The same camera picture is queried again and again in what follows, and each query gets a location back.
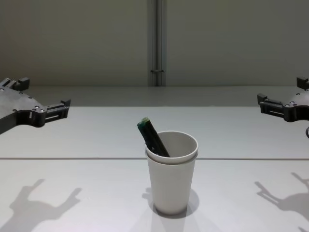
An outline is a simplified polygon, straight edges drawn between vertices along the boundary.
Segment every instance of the dark green marker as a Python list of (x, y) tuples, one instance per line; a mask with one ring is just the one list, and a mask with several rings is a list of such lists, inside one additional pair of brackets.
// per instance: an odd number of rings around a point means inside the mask
[(140, 130), (140, 133), (142, 134), (149, 150), (159, 156), (170, 157), (149, 118), (143, 118), (141, 122), (137, 124), (137, 127)]

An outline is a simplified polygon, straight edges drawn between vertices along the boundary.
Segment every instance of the gray wall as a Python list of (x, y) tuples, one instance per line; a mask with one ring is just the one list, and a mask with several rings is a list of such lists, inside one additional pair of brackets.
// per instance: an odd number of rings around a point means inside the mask
[(295, 85), (309, 77), (308, 0), (164, 0), (167, 85)]
[(147, 85), (147, 1), (0, 0), (0, 76)]

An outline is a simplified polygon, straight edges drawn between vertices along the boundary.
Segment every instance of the white paper cup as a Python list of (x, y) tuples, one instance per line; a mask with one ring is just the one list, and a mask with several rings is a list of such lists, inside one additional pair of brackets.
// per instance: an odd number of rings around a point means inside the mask
[(154, 206), (164, 214), (179, 214), (188, 205), (198, 144), (194, 137), (179, 131), (158, 135), (170, 157), (159, 156), (146, 146)]

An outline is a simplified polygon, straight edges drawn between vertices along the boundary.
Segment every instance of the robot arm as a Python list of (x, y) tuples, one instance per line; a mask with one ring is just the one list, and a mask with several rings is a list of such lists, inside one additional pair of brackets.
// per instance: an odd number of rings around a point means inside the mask
[(261, 113), (282, 117), (287, 122), (309, 120), (309, 83), (308, 79), (297, 78), (297, 87), (303, 89), (296, 93), (288, 102), (269, 99), (264, 94), (257, 95)]
[(0, 134), (17, 125), (42, 127), (46, 122), (68, 117), (70, 100), (43, 106), (22, 92), (29, 84), (28, 78), (18, 81), (6, 78), (0, 82)]

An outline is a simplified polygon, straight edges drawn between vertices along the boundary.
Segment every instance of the marker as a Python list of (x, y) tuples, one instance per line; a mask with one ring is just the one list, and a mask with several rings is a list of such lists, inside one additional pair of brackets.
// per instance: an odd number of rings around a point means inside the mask
[(149, 118), (143, 118), (141, 122), (137, 124), (137, 127), (140, 130), (140, 133), (142, 134), (149, 150), (159, 156), (170, 157)]

